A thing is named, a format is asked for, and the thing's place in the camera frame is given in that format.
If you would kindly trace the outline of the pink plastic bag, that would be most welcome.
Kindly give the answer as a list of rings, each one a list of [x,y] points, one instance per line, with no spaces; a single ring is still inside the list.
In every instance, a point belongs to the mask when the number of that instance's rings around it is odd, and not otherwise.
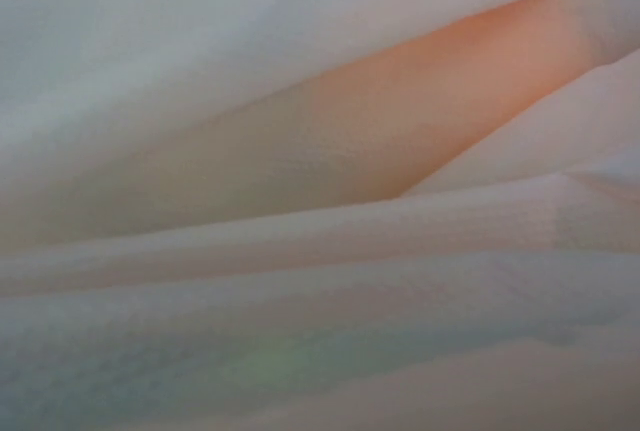
[[[1,0],[5,430],[635,430],[639,0]]]

